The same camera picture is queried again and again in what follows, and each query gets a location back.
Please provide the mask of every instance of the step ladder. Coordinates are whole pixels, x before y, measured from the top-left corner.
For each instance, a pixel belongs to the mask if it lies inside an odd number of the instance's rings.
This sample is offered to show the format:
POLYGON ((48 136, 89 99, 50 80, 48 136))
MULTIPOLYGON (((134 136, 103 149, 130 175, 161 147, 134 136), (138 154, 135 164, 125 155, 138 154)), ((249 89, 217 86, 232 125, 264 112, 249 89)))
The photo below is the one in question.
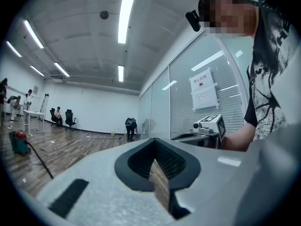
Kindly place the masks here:
POLYGON ((46 114, 48 99, 49 99, 49 94, 45 94, 44 100, 42 102, 42 106, 41 106, 41 109, 40 109, 40 113, 46 114))

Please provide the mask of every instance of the office chair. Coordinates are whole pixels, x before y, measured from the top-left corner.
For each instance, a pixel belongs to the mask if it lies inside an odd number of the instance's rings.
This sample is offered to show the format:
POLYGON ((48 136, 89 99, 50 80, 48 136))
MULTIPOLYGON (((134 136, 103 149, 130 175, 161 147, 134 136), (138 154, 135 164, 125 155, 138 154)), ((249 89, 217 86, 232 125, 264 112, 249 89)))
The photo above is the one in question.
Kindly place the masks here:
POLYGON ((50 110, 51 120, 55 123, 52 123, 50 126, 57 125, 57 120, 55 119, 55 108, 51 108, 50 110))
POLYGON ((74 121, 73 121, 72 110, 67 110, 65 112, 65 114, 66 114, 66 121, 65 122, 66 122, 67 125, 69 125, 69 128, 66 127, 65 130, 71 129, 71 131, 73 131, 73 129, 71 127, 76 124, 75 123, 76 118, 74 118, 74 121))

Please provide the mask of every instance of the wooden floor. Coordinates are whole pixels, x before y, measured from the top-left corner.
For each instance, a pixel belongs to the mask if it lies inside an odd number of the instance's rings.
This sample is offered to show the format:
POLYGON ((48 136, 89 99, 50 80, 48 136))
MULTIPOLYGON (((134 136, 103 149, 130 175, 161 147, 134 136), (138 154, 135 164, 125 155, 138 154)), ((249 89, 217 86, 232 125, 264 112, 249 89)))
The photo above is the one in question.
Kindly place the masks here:
MULTIPOLYGON (((17 121, 10 123, 8 122, 8 115, 5 120, 3 127, 0 128, 1 159, 16 185, 32 196, 36 196, 51 178, 34 152, 26 156, 13 153, 8 133, 22 130, 22 120, 20 117, 16 117, 17 121)), ((65 131, 61 127, 51 127, 50 122, 47 121, 45 122, 45 133, 42 134, 36 131, 36 124, 37 119, 33 118, 31 120, 31 133, 33 136, 29 137, 28 141, 34 146, 54 177, 89 154, 127 142, 125 135, 112 137, 108 134, 82 132, 79 130, 65 131), (92 139, 87 138, 87 136, 103 139, 92 139)), ((156 162, 151 168, 150 181, 155 184, 157 199, 167 209, 169 202, 168 180, 156 162)))

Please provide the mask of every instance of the baseboard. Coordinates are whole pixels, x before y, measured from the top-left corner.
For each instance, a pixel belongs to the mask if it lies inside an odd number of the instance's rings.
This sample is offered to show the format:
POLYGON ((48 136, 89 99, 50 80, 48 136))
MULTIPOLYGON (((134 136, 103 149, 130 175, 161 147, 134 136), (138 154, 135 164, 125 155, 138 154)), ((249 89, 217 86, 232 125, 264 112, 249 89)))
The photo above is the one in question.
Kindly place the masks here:
MULTIPOLYGON (((48 120, 44 120, 44 121, 47 121, 47 122, 50 122, 51 124, 54 124, 53 121, 48 121, 48 120)), ((79 128, 75 128, 75 127, 72 127, 72 129, 74 129, 74 130, 81 130, 81 131, 84 131, 84 132, 98 133, 98 134, 107 134, 107 135, 111 134, 109 132, 99 132, 99 131, 92 131, 92 130, 83 130, 83 129, 79 129, 79 128)), ((124 135, 124 134, 125 133, 115 133, 115 135, 124 135)))

